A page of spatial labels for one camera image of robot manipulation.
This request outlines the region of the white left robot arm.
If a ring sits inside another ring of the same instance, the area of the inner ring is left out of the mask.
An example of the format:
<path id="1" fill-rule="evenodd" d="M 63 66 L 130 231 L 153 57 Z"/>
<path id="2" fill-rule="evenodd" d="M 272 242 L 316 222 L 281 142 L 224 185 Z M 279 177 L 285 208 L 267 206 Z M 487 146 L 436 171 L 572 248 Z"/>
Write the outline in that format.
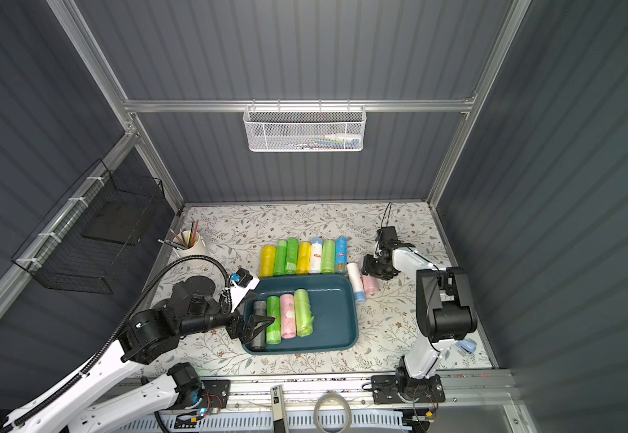
<path id="1" fill-rule="evenodd" d="M 180 287 L 153 308 L 140 308 L 165 274 L 191 261 L 214 265 L 223 277 L 224 289 L 203 295 Z M 31 402 L 12 411 L 0 410 L 0 432 L 108 432 L 187 398 L 198 401 L 200 379 L 190 364 L 180 363 L 149 384 L 104 404 L 98 402 L 122 380 L 175 350 L 184 337 L 225 328 L 232 339 L 254 340 L 275 321 L 265 315 L 244 317 L 245 303 L 252 299 L 258 283 L 249 271 L 229 274 L 218 260 L 206 255 L 169 263 L 146 284 L 99 351 Z"/>

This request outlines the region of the pale green trash bag roll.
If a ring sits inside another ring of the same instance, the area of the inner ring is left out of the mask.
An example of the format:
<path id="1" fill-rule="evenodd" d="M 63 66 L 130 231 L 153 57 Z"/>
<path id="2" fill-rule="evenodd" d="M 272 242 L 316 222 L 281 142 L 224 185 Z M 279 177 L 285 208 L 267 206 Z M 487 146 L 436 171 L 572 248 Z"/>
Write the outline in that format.
<path id="1" fill-rule="evenodd" d="M 307 337 L 313 332 L 313 316 L 310 306 L 310 296 L 305 289 L 294 293 L 296 334 L 298 337 Z"/>

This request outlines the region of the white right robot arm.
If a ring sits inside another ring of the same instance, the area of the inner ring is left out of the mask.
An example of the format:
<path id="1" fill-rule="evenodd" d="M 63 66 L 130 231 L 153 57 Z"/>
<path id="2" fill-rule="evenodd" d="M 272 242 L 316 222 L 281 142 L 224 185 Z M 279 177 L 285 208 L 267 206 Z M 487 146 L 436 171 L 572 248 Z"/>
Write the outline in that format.
<path id="1" fill-rule="evenodd" d="M 445 402 L 437 368 L 451 346 L 476 331 L 478 317 L 467 273 L 422 256 L 415 245 L 399 240 L 394 227 L 376 232 L 375 253 L 363 259 L 363 274 L 390 281 L 404 274 L 415 283 L 419 334 L 393 375 L 371 377 L 377 405 Z"/>

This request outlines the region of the grey trash bag roll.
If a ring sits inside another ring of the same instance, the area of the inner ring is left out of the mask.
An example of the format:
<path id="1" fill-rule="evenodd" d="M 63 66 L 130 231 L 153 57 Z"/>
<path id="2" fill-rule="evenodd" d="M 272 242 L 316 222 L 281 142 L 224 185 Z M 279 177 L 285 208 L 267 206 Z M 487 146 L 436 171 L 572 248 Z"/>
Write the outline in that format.
<path id="1" fill-rule="evenodd" d="M 256 316 L 262 317 L 267 313 L 266 301 L 255 301 L 252 313 Z M 257 323 L 259 333 L 254 337 L 250 343 L 250 348 L 254 352 L 263 352 L 266 348 L 266 329 L 262 326 L 261 322 Z"/>

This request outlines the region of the pink trash bag roll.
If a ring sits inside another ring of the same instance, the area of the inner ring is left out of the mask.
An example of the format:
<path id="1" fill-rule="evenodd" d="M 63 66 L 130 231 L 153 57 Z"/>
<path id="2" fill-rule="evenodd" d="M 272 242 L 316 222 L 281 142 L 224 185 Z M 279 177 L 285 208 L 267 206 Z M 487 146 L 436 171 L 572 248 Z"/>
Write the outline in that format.
<path id="1" fill-rule="evenodd" d="M 296 337 L 296 315 L 294 295 L 285 293 L 280 297 L 282 339 Z"/>
<path id="2" fill-rule="evenodd" d="M 371 297 L 379 291 L 379 282 L 371 275 L 363 275 L 361 277 L 363 289 L 366 297 Z"/>

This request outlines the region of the bright green trash bag roll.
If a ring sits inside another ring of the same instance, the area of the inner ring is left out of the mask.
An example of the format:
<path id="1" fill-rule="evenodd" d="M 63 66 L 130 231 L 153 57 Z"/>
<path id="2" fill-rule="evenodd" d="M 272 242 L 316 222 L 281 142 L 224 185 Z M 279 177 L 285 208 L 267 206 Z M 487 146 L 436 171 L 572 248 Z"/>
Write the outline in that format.
<path id="1" fill-rule="evenodd" d="M 274 276 L 285 275 L 287 257 L 287 241 L 279 240 L 274 257 Z"/>

